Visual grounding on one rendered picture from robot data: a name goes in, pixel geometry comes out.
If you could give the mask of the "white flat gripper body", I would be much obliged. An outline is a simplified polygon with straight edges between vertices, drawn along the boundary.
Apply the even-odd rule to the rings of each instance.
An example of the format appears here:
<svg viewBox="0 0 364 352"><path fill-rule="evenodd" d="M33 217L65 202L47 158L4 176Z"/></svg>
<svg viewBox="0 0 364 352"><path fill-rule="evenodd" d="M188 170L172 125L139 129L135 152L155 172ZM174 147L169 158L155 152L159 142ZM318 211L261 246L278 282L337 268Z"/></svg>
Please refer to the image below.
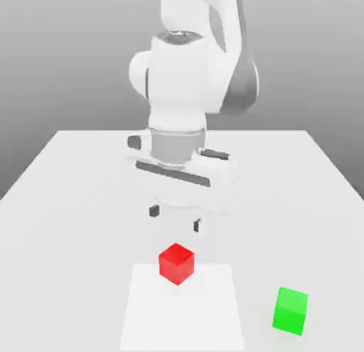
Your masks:
<svg viewBox="0 0 364 352"><path fill-rule="evenodd" d="M165 201L209 201L237 181L232 159L195 155L184 165L162 164L150 156L126 156L126 180L135 191Z"/></svg>

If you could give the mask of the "small red cube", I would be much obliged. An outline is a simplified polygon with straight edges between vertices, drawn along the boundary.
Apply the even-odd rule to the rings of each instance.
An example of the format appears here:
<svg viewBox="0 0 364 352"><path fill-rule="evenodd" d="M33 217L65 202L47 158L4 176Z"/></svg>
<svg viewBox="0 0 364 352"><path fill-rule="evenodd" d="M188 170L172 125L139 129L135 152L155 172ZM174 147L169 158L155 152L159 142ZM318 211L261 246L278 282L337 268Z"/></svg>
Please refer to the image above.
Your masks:
<svg viewBox="0 0 364 352"><path fill-rule="evenodd" d="M195 270L195 254L178 243L159 255L159 274L175 285L186 281Z"/></svg>

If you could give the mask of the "small green cube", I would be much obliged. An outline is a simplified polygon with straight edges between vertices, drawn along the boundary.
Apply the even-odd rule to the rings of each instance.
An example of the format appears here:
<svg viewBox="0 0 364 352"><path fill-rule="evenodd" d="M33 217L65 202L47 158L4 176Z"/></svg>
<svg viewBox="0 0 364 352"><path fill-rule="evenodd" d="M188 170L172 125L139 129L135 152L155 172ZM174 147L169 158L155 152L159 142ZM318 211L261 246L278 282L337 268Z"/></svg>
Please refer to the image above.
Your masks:
<svg viewBox="0 0 364 352"><path fill-rule="evenodd" d="M274 308L272 326L301 336L306 320L309 296L306 293L280 287Z"/></svg>

